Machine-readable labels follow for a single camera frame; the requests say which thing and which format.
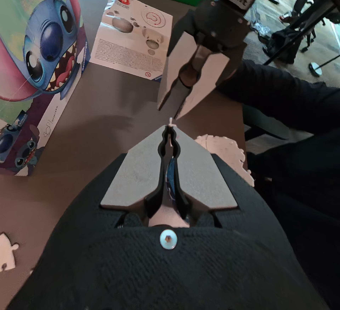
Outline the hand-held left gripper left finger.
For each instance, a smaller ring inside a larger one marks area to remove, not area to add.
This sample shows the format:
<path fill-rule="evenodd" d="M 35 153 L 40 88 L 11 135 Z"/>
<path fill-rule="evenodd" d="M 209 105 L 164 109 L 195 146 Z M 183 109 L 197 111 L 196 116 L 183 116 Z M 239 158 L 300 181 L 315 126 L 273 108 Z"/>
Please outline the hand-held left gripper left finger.
<path fill-rule="evenodd" d="M 163 199 L 164 155 L 168 126 L 161 126 L 132 147 L 122 161 L 100 205 L 152 218 Z"/>

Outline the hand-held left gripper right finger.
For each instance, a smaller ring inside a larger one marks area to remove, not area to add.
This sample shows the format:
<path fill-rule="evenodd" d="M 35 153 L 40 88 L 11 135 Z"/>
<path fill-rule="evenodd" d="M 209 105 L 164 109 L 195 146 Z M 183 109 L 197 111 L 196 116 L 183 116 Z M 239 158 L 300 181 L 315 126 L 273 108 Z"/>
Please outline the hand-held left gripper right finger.
<path fill-rule="evenodd" d="M 201 213 L 236 209 L 232 195 L 213 156 L 176 126 L 170 127 L 174 158 L 174 190 L 182 219 Z"/>

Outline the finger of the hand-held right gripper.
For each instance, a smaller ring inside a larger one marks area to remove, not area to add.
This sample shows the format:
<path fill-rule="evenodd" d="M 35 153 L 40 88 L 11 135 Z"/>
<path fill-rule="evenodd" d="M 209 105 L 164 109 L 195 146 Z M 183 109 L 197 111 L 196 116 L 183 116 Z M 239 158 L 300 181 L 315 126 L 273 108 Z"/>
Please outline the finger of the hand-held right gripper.
<path fill-rule="evenodd" d="M 167 101 L 173 84 L 176 83 L 179 77 L 181 68 L 189 63 L 196 49 L 197 45 L 194 37 L 187 32 L 183 32 L 170 55 L 166 57 L 157 98 L 158 111 L 162 109 L 164 103 Z"/>
<path fill-rule="evenodd" d="M 223 53 L 212 53 L 207 57 L 199 80 L 193 85 L 174 116 L 176 120 L 189 113 L 216 88 L 216 83 L 229 61 L 229 57 Z"/>

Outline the partly built puzzle ball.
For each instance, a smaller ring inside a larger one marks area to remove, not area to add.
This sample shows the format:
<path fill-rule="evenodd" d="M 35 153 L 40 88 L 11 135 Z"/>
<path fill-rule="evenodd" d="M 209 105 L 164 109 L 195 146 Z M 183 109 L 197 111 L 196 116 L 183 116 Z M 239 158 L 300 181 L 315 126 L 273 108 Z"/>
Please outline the partly built puzzle ball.
<path fill-rule="evenodd" d="M 168 130 L 170 134 L 170 127 L 176 126 L 172 123 L 172 118 L 170 119 L 170 123 L 168 125 Z M 213 156 L 215 155 L 217 159 L 221 159 L 223 163 L 227 165 L 228 168 L 231 168 L 238 177 L 240 177 L 244 182 L 246 182 L 251 187 L 254 187 L 254 179 L 251 176 L 250 170 L 247 170 L 243 167 L 245 162 L 245 154 L 242 149 L 240 149 L 237 143 L 229 139 L 227 137 L 218 137 L 213 135 L 202 135 L 198 136 L 195 140 L 198 144 L 203 146 L 209 153 Z M 175 200 L 175 190 L 174 190 L 174 158 L 172 156 L 172 180 L 173 180 L 173 188 L 172 188 L 172 205 L 174 211 L 168 210 L 168 214 L 176 219 L 179 222 L 179 219 L 184 223 L 190 223 L 191 218 L 182 219 L 180 214 L 178 213 L 176 200 Z"/>

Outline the puzzle pieces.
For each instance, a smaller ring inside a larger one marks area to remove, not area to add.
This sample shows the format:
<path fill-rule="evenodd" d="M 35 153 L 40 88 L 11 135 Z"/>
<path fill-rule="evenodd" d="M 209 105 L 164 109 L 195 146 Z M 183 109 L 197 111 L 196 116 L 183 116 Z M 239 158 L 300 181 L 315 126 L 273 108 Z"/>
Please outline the puzzle pieces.
<path fill-rule="evenodd" d="M 16 267 L 14 251 L 19 248 L 18 243 L 11 244 L 6 233 L 0 235 L 0 271 L 11 270 Z"/>

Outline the person's right forearm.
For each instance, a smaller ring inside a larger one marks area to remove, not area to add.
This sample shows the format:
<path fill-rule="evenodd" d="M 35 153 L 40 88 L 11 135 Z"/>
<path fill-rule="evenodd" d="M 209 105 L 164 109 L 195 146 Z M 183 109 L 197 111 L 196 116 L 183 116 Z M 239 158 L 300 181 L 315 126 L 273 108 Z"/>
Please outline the person's right forearm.
<path fill-rule="evenodd" d="M 340 90 L 324 82 L 310 83 L 287 71 L 243 60 L 217 90 L 289 128 L 339 138 Z"/>

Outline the printed puzzle box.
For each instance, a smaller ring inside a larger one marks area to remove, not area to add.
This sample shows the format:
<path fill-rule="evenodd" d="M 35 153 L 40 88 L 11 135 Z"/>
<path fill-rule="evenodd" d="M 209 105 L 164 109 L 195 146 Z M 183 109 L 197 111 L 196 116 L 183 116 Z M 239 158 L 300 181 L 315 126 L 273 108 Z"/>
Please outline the printed puzzle box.
<path fill-rule="evenodd" d="M 0 173 L 29 176 L 90 59 L 79 0 L 0 0 Z"/>

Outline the person's right hand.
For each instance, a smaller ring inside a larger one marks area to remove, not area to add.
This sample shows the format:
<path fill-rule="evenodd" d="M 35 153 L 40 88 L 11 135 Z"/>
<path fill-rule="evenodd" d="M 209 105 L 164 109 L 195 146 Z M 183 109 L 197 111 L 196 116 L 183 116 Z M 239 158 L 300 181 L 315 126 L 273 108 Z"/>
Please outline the person's right hand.
<path fill-rule="evenodd" d="M 203 63 L 192 61 L 186 64 L 179 73 L 179 80 L 184 87 L 190 89 L 198 81 L 201 75 Z"/>

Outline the crumpled clear plastic wrap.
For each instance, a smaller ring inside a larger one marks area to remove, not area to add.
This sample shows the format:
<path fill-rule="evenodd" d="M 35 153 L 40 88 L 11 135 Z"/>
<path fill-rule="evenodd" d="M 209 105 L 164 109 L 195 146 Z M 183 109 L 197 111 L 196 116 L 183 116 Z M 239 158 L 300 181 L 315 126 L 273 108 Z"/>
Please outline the crumpled clear plastic wrap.
<path fill-rule="evenodd" d="M 270 36 L 272 34 L 271 29 L 268 26 L 263 25 L 260 22 L 251 22 L 250 23 L 250 28 L 252 31 L 257 33 L 258 36 Z"/>

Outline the white instruction leaflet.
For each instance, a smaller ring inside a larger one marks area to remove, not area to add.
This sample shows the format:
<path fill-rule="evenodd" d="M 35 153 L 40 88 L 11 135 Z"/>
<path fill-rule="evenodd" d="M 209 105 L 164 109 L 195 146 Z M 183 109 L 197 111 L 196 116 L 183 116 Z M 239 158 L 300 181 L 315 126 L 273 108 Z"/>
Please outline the white instruction leaflet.
<path fill-rule="evenodd" d="M 108 0 L 90 62 L 160 82 L 173 17 L 138 0 Z"/>

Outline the black bag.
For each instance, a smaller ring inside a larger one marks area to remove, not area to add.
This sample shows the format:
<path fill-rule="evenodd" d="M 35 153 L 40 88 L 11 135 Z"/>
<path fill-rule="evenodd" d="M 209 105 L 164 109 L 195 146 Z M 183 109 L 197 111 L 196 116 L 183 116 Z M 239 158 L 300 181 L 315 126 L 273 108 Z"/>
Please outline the black bag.
<path fill-rule="evenodd" d="M 294 64 L 298 50 L 305 53 L 316 38 L 314 28 L 306 33 L 302 33 L 302 31 L 302 29 L 295 30 L 287 27 L 267 37 L 263 41 L 262 50 L 269 59 L 264 62 L 264 65 L 269 65 L 275 60 L 284 64 Z M 300 49 L 300 44 L 305 38 L 307 45 Z"/>

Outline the grey chair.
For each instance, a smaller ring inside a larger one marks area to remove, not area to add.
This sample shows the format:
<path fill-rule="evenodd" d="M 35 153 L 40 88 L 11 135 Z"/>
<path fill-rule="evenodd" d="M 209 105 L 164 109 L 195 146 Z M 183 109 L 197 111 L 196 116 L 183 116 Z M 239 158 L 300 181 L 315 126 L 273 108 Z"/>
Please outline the grey chair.
<path fill-rule="evenodd" d="M 289 139 L 289 128 L 278 120 L 247 105 L 242 105 L 242 112 L 244 125 L 249 126 L 244 133 L 246 142 L 265 134 L 280 140 Z"/>

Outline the black sign stand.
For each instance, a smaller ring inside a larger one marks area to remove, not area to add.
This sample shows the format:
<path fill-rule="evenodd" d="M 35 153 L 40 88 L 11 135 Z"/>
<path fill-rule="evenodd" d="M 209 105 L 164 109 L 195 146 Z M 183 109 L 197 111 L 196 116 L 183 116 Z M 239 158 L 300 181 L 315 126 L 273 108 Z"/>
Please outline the black sign stand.
<path fill-rule="evenodd" d="M 310 31 L 323 19 L 339 24 L 339 0 L 308 0 L 300 15 L 288 23 L 291 29 L 302 29 L 302 33 Z"/>

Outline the silver round stand base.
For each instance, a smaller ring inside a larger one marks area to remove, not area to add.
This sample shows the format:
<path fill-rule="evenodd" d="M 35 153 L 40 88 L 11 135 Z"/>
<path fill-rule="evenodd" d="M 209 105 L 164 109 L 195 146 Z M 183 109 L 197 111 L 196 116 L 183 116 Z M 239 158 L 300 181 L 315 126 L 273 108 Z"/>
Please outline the silver round stand base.
<path fill-rule="evenodd" d="M 322 76 L 322 66 L 323 65 L 318 65 L 316 62 L 310 62 L 308 64 L 308 69 L 314 77 L 320 77 Z"/>

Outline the person's dark clothed body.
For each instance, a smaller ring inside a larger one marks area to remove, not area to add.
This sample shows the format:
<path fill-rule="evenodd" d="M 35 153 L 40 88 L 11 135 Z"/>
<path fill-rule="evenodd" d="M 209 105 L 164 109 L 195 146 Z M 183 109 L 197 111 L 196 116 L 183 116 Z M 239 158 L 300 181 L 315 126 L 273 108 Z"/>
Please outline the person's dark clothed body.
<path fill-rule="evenodd" d="M 283 227 L 304 272 L 330 309 L 339 309 L 339 128 L 248 155 L 268 178 L 259 192 Z"/>

